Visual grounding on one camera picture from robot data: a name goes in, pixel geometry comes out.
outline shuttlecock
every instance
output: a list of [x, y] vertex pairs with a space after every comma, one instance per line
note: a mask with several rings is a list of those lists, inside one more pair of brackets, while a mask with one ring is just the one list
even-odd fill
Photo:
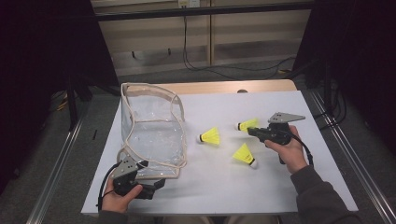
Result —
[[248, 128], [257, 128], [259, 126], [258, 119], [249, 119], [244, 122], [235, 124], [235, 129], [242, 132], [247, 132]]
[[210, 143], [213, 145], [220, 144], [219, 130], [217, 127], [211, 128], [209, 131], [197, 136], [199, 143]]
[[244, 143], [234, 154], [233, 158], [245, 162], [250, 165], [251, 168], [257, 168], [257, 162], [254, 159], [253, 155], [251, 154], [250, 150], [248, 149], [248, 145]]

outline hand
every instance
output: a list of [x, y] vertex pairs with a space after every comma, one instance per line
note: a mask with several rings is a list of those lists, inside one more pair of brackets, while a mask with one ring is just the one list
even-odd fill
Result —
[[[291, 132], [300, 138], [297, 128], [293, 125], [290, 125], [289, 127]], [[279, 154], [282, 161], [286, 163], [289, 172], [292, 174], [308, 165], [304, 158], [303, 146], [301, 146], [301, 144], [294, 138], [291, 138], [290, 142], [285, 146], [281, 146], [280, 144], [274, 143], [270, 140], [265, 140], [264, 143]]]
[[128, 209], [128, 204], [133, 200], [137, 195], [139, 195], [140, 191], [142, 191], [143, 187], [141, 185], [137, 185], [131, 191], [129, 191], [125, 196], [120, 196], [116, 192], [114, 192], [113, 187], [113, 178], [109, 178], [107, 180], [106, 189], [105, 189], [105, 197], [103, 198], [102, 210], [125, 213]]

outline sleeve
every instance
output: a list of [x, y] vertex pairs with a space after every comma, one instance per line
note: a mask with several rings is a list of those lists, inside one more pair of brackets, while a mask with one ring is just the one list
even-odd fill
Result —
[[297, 190], [297, 208], [303, 223], [361, 223], [347, 210], [332, 185], [324, 182], [311, 165], [291, 176]]
[[126, 224], [128, 217], [125, 214], [110, 212], [110, 211], [100, 211], [98, 224]]

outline plastic bag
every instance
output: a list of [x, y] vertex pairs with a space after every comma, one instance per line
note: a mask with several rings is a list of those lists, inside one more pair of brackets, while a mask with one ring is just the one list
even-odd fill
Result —
[[121, 84], [121, 134], [117, 161], [148, 161], [136, 179], [178, 177], [187, 163], [184, 110], [172, 91], [145, 83]]

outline white tabletop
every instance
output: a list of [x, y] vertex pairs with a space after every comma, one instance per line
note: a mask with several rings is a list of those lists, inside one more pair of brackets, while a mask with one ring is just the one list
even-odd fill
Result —
[[[257, 138], [233, 128], [235, 123], [253, 118], [266, 128], [275, 112], [306, 117], [290, 124], [297, 127], [311, 150], [315, 169], [323, 180], [332, 183], [349, 210], [358, 210], [299, 91], [189, 94], [180, 98], [185, 110], [188, 163], [179, 178], [166, 180], [153, 200], [133, 200], [129, 213], [219, 216], [296, 212], [297, 193], [277, 154]], [[219, 128], [219, 147], [198, 144], [196, 136], [214, 126]], [[100, 185], [122, 145], [120, 130], [119, 108], [81, 210], [83, 214], [97, 215]], [[232, 157], [243, 143], [247, 143], [259, 164], [256, 170]]]

